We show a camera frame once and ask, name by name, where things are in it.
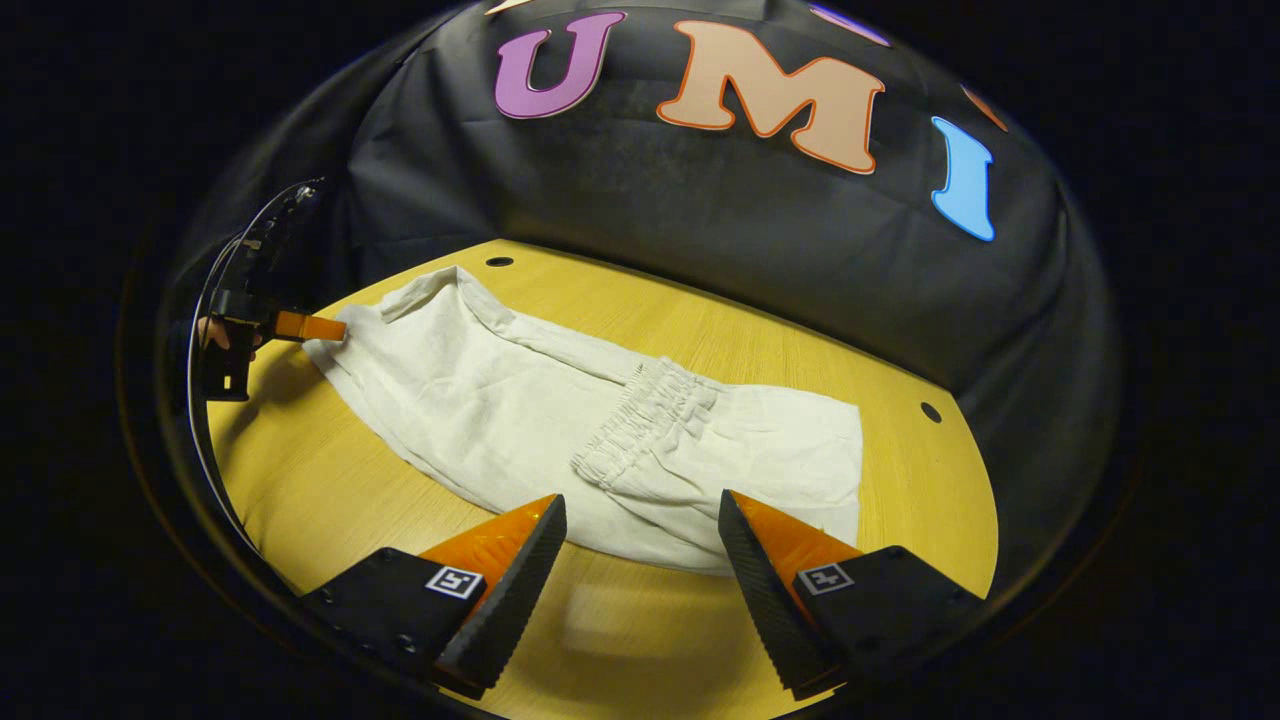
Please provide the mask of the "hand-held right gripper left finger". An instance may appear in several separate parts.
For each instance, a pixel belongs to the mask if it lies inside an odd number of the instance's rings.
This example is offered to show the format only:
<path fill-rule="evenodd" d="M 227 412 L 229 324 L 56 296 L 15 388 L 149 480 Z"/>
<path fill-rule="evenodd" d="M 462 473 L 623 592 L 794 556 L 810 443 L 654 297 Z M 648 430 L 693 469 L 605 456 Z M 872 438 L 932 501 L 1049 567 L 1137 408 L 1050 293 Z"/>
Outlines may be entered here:
<path fill-rule="evenodd" d="M 371 552 L 300 603 L 358 656 L 471 700 L 497 685 L 567 534 L 563 495 L 420 553 Z"/>

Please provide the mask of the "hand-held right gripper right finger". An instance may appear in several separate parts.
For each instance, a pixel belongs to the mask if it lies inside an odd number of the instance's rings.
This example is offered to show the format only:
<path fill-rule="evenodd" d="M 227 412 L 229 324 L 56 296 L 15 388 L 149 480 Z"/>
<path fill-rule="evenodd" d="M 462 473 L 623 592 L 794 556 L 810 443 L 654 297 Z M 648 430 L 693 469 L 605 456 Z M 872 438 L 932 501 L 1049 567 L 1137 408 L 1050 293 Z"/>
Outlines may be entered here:
<path fill-rule="evenodd" d="M 719 505 L 748 611 L 796 700 L 905 675 L 954 644 L 982 605 L 901 546 L 860 551 L 733 489 Z"/>

